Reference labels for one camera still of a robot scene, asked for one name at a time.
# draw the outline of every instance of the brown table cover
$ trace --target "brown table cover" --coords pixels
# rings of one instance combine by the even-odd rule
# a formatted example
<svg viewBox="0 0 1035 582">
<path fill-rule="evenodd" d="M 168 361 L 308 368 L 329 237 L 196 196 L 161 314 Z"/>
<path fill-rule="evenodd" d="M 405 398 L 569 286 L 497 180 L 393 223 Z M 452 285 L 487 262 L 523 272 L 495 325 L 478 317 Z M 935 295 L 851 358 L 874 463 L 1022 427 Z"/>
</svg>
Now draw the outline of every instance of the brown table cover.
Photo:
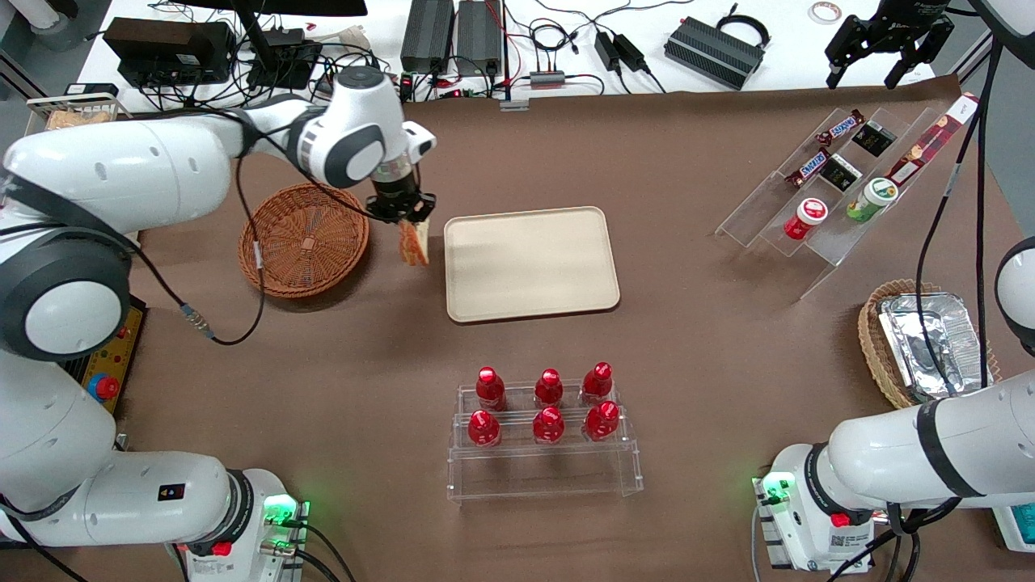
<svg viewBox="0 0 1035 582">
<path fill-rule="evenodd" d="M 313 501 L 360 582 L 737 581 L 750 579 L 750 477 L 783 446 L 825 440 L 842 419 L 891 410 L 869 377 L 856 314 L 885 281 L 912 277 L 963 132 L 841 268 L 795 302 L 814 273 L 745 253 L 716 226 L 834 107 L 910 118 L 946 108 L 954 79 L 883 88 L 542 99 L 410 107 L 439 137 L 422 165 L 439 197 L 430 268 L 398 258 L 376 224 L 364 263 L 305 303 L 271 301 L 256 334 L 225 348 L 180 317 L 149 273 L 132 291 L 151 312 L 121 428 L 140 450 L 189 450 L 272 470 Z M 974 313 L 975 155 L 960 176 L 925 279 Z M 300 181 L 286 163 L 244 162 L 258 204 Z M 363 199 L 368 183 L 355 188 Z M 610 313 L 457 325 L 445 311 L 442 225 L 457 215 L 579 205 L 607 213 L 622 300 Z M 1019 240 L 994 184 L 989 286 Z M 244 216 L 231 193 L 203 219 L 145 234 L 151 258 L 215 331 L 250 322 L 257 293 L 238 269 Z M 1004 377 L 1029 369 L 988 297 Z M 495 366 L 508 380 L 545 367 L 567 377 L 611 361 L 640 438 L 646 489 L 631 497 L 446 499 L 459 383 Z M 990 513 L 956 512 L 923 530 L 917 582 L 1031 580 L 1035 556 L 997 547 Z M 314 542 L 318 556 L 330 555 Z M 889 551 L 861 579 L 883 579 Z M 179 579 L 160 547 L 58 550 L 93 581 Z M 766 581 L 819 581 L 771 571 Z M 0 553 L 0 580 L 62 580 L 32 552 Z M 308 580 L 320 580 L 306 569 Z"/>
</svg>

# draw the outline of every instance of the green indicator light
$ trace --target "green indicator light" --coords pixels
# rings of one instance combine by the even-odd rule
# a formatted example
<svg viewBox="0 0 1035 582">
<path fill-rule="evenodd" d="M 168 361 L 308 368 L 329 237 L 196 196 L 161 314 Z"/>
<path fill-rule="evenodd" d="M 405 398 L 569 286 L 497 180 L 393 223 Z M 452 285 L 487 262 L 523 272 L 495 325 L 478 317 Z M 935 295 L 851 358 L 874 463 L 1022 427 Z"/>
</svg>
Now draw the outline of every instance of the green indicator light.
<svg viewBox="0 0 1035 582">
<path fill-rule="evenodd" d="M 293 519 L 297 508 L 298 502 L 291 495 L 273 495 L 267 497 L 266 501 L 263 502 L 263 516 L 266 521 L 279 525 L 284 523 L 284 520 Z"/>
</svg>

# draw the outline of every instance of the robot end effector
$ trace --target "robot end effector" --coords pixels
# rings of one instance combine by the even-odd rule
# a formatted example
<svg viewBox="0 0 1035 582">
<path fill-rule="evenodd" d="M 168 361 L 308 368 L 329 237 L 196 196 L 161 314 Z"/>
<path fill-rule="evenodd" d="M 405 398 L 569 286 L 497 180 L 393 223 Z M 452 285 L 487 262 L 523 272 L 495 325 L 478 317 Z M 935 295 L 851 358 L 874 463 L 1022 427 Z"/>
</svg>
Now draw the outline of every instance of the robot end effector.
<svg viewBox="0 0 1035 582">
<path fill-rule="evenodd" d="M 882 0 L 869 20 L 852 14 L 827 46 L 830 75 L 827 86 L 840 83 L 849 65 L 874 53 L 900 53 L 884 79 L 893 89 L 901 78 L 920 63 L 930 63 L 945 46 L 955 25 L 944 16 L 948 0 L 915 2 L 914 0 Z M 917 40 L 923 39 L 919 47 Z"/>
</svg>

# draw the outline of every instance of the black power adapter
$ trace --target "black power adapter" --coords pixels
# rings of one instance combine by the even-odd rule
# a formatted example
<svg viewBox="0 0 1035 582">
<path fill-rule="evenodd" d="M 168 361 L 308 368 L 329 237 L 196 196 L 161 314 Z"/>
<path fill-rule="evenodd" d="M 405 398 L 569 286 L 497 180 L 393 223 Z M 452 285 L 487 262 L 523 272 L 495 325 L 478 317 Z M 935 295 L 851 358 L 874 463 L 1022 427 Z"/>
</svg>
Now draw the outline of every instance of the black power adapter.
<svg viewBox="0 0 1035 582">
<path fill-rule="evenodd" d="M 621 56 L 618 54 L 618 49 L 615 48 L 615 43 L 611 41 L 611 37 L 608 36 L 607 32 L 596 33 L 595 47 L 596 54 L 600 57 L 603 67 L 608 70 L 618 70 L 621 74 Z"/>
<path fill-rule="evenodd" d="M 625 66 L 629 67 L 629 70 L 633 72 L 647 70 L 647 61 L 644 60 L 644 54 L 624 34 L 615 35 L 614 46 L 618 52 L 618 56 L 625 63 Z"/>
</svg>

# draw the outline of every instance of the tape roll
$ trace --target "tape roll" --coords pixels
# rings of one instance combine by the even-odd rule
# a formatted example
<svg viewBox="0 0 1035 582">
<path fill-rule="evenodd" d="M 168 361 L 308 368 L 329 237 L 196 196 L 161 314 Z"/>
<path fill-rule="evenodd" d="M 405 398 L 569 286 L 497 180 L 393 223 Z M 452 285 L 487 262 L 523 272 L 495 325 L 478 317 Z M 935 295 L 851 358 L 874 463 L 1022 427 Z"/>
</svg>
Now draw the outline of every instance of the tape roll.
<svg viewBox="0 0 1035 582">
<path fill-rule="evenodd" d="M 841 18 L 841 10 L 833 2 L 817 2 L 808 8 L 808 18 L 817 24 L 834 24 Z"/>
</svg>

